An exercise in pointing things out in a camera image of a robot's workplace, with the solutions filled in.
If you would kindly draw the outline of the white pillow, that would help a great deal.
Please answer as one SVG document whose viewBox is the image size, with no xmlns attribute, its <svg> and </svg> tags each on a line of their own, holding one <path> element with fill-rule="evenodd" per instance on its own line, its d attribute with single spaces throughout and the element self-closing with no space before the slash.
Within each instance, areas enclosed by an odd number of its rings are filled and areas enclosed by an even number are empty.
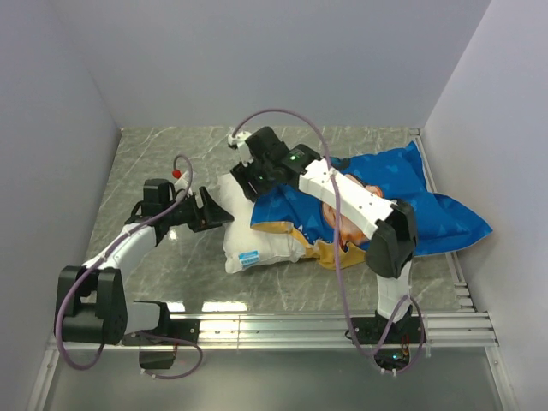
<svg viewBox="0 0 548 411">
<path fill-rule="evenodd" d="M 305 247 L 292 235 L 268 233 L 250 226 L 254 203 L 248 200 L 231 174 L 219 177 L 218 204 L 234 217 L 225 225 L 223 250 L 225 271 L 235 274 L 258 265 L 296 262 L 305 256 Z"/>
</svg>

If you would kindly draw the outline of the yellow pillowcase with blue lining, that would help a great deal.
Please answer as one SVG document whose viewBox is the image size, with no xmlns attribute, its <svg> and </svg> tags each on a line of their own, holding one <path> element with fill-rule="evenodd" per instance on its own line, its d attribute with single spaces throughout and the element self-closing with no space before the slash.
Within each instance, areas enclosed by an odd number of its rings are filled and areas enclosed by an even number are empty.
<svg viewBox="0 0 548 411">
<path fill-rule="evenodd" d="M 427 189 L 415 143 L 330 160 L 294 149 L 283 163 L 290 181 L 255 202 L 251 226 L 290 235 L 324 268 L 357 265 L 368 254 L 386 263 L 396 252 L 451 253 L 492 232 L 461 202 Z"/>
</svg>

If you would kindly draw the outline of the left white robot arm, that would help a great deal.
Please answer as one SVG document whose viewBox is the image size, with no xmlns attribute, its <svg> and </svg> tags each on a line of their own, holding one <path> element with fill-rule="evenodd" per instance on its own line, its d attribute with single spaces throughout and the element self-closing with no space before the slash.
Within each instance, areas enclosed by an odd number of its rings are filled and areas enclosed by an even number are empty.
<svg viewBox="0 0 548 411">
<path fill-rule="evenodd" d="M 125 281 L 172 228 L 185 225 L 201 232 L 233 220 L 204 187 L 185 194 L 166 179 L 145 181 L 143 197 L 118 237 L 83 265 L 62 269 L 57 285 L 56 340 L 117 344 L 128 334 L 142 332 L 153 344 L 167 342 L 173 324 L 166 303 L 128 301 Z"/>
</svg>

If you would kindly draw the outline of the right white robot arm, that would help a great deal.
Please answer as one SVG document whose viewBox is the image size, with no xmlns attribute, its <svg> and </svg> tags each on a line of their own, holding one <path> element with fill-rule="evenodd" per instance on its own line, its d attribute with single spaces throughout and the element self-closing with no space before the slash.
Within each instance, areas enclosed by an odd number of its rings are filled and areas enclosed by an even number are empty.
<svg viewBox="0 0 548 411">
<path fill-rule="evenodd" d="M 252 202 L 288 186 L 330 206 L 336 222 L 349 220 L 365 235 L 366 263 L 377 276 L 378 334 L 390 343 L 404 336 L 411 304 L 409 272 L 418 241 L 414 208 L 368 191 L 306 145 L 288 148 L 270 127 L 232 133 L 228 146 L 241 159 L 230 172 Z"/>
</svg>

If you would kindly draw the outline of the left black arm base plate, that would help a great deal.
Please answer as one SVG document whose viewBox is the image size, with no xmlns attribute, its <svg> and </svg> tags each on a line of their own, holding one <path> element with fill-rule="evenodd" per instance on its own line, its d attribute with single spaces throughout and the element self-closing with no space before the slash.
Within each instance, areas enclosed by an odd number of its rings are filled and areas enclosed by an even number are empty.
<svg viewBox="0 0 548 411">
<path fill-rule="evenodd" d="M 200 320 L 170 319 L 166 324 L 152 330 L 135 331 L 121 340 L 124 346 L 178 345 L 181 341 L 197 343 Z"/>
</svg>

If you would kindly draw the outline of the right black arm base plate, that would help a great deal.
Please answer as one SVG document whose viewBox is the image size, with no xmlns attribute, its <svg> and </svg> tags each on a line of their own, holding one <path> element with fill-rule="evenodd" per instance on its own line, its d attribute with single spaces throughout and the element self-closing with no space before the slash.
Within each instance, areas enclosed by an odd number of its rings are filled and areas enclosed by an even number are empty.
<svg viewBox="0 0 548 411">
<path fill-rule="evenodd" d="M 388 324 L 388 319 L 378 313 L 374 313 L 373 316 L 351 317 L 349 321 L 359 345 L 377 345 Z M 409 311 L 402 319 L 390 325 L 384 344 L 418 344 L 425 340 L 426 335 L 419 316 Z"/>
</svg>

